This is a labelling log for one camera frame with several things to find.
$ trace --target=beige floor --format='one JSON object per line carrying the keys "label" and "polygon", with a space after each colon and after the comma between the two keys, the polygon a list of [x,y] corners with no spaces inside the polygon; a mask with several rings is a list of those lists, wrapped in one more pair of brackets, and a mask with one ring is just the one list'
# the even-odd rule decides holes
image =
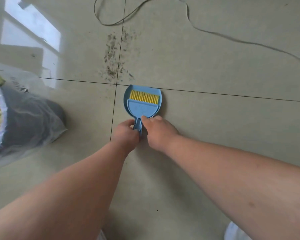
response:
{"label": "beige floor", "polygon": [[[184,4],[147,3],[104,27],[94,0],[0,0],[0,62],[31,71],[68,131],[0,168],[0,208],[110,140],[129,84],[161,88],[160,114],[186,136],[300,166],[300,63],[194,30]],[[105,23],[142,0],[104,0]],[[186,0],[193,23],[300,56],[300,0]],[[115,239],[222,239],[229,219],[144,139],[128,156],[104,226]]]}

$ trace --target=skin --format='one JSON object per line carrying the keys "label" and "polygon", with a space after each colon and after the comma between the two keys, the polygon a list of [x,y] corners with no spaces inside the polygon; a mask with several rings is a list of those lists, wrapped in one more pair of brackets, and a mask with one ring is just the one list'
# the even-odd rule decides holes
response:
{"label": "skin", "polygon": [[[179,135],[160,116],[142,122],[150,147],[168,155],[252,239],[300,239],[300,167]],[[134,120],[113,141],[0,210],[0,239],[93,239],[125,158],[139,142]]]}

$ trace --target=wire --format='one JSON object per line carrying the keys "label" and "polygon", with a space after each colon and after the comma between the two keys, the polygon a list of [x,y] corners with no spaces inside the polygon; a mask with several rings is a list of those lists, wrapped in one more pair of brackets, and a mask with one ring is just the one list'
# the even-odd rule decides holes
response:
{"label": "wire", "polygon": [[[94,11],[94,14],[97,18],[97,20],[99,21],[99,23],[103,26],[117,26],[117,25],[120,25],[121,23],[123,23],[125,20],[128,21],[130,20],[131,18],[133,18],[138,12],[139,10],[148,2],[150,1],[155,1],[155,0],[145,0],[143,1],[139,6],[137,6],[131,13],[129,13],[127,16],[123,17],[121,20],[119,20],[118,22],[115,22],[115,23],[112,23],[112,24],[105,24],[103,23],[101,20],[100,20],[100,10],[103,6],[103,0],[102,0],[102,3],[100,5],[100,7],[98,8],[98,11],[96,12],[96,3],[97,3],[98,0],[95,0],[94,2],[94,6],[93,6],[93,11]],[[284,51],[282,49],[279,49],[279,48],[275,48],[275,47],[272,47],[272,46],[269,46],[269,45],[265,45],[265,44],[261,44],[261,43],[256,43],[256,42],[250,42],[250,41],[244,41],[244,40],[240,40],[240,39],[237,39],[237,38],[234,38],[232,36],[229,36],[229,35],[226,35],[226,34],[222,34],[222,33],[218,33],[218,32],[213,32],[213,31],[208,31],[208,30],[204,30],[204,29],[201,29],[201,28],[198,28],[196,27],[190,20],[190,9],[189,9],[189,5],[186,3],[186,1],[184,0],[175,0],[175,1],[180,1],[182,3],[185,4],[186,6],[186,15],[187,15],[187,18],[188,18],[188,21],[190,22],[191,26],[193,28],[195,28],[196,30],[199,30],[201,32],[205,32],[205,33],[208,33],[208,34],[212,34],[212,35],[215,35],[215,36],[219,36],[219,37],[222,37],[224,39],[227,39],[227,40],[230,40],[232,42],[236,42],[236,43],[242,43],[242,44],[252,44],[252,45],[257,45],[257,46],[261,46],[261,47],[264,47],[264,48],[267,48],[267,49],[270,49],[270,50],[273,50],[273,51],[276,51],[276,52],[281,52],[281,53],[284,53],[284,54],[287,54],[289,56],[292,56],[293,58],[295,58],[296,60],[298,60],[300,62],[300,57],[295,55],[295,54],[292,54],[290,52],[287,52],[287,51]]]}

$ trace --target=yellow bristles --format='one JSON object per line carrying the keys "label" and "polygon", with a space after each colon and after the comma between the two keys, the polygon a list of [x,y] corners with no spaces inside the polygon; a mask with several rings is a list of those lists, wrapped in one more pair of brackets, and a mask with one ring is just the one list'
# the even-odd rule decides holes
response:
{"label": "yellow bristles", "polygon": [[136,90],[131,91],[130,99],[147,102],[151,104],[159,104],[159,95],[154,95],[147,92],[139,92]]}

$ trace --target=black grout line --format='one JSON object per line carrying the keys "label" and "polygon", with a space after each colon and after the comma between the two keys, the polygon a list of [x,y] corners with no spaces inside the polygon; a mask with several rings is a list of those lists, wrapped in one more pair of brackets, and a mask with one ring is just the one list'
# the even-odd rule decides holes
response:
{"label": "black grout line", "polygon": [[111,141],[111,136],[112,136],[113,117],[114,117],[114,115],[115,115],[116,94],[117,94],[117,85],[118,85],[118,76],[119,76],[119,65],[120,65],[120,53],[121,53],[122,36],[123,36],[123,33],[124,33],[124,14],[125,14],[125,11],[126,11],[126,1],[127,1],[127,0],[124,0],[123,21],[122,21],[121,39],[120,39],[120,51],[119,51],[119,61],[118,61],[118,71],[117,71],[117,81],[116,81],[116,83],[115,83],[115,91],[114,91],[114,101],[113,101],[113,112],[112,112],[112,122],[111,122],[110,141]]}
{"label": "black grout line", "polygon": [[71,81],[71,82],[81,82],[81,83],[98,83],[98,84],[115,85],[115,83],[106,83],[106,82],[97,82],[97,81],[79,81],[79,80],[68,80],[68,79],[47,78],[47,77],[40,77],[40,78],[42,78],[42,79],[51,79],[51,80],[61,80],[61,81]]}
{"label": "black grout line", "polygon": [[200,92],[200,91],[190,91],[190,90],[171,89],[171,88],[157,88],[157,89],[172,90],[172,91],[181,91],[181,92],[197,92],[197,93],[216,94],[216,95],[226,95],[226,96],[236,96],[236,97],[246,97],[246,98],[256,98],[256,99],[270,99],[270,100],[280,100],[280,101],[300,102],[300,100],[281,99],[281,98],[271,98],[271,97],[256,97],[256,96],[235,95],[235,94],[216,93],[216,92]]}

